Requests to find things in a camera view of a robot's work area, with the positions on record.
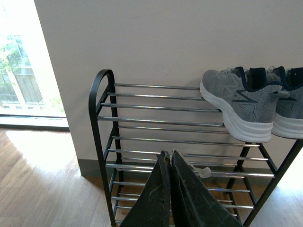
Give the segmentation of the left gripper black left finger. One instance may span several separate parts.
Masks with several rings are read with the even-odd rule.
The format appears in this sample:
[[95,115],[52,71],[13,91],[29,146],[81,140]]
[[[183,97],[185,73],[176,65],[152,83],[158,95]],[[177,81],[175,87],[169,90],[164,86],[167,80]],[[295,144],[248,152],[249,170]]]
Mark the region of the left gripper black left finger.
[[168,227],[170,220],[170,158],[167,151],[157,162],[146,185],[121,227]]

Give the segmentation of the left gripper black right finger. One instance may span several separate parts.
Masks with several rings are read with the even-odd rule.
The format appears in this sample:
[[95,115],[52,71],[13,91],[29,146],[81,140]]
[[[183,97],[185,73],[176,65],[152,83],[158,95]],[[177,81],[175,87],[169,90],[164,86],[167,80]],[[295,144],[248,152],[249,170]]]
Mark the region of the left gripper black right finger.
[[207,190],[177,150],[172,153],[170,174],[171,209],[176,227],[243,226]]

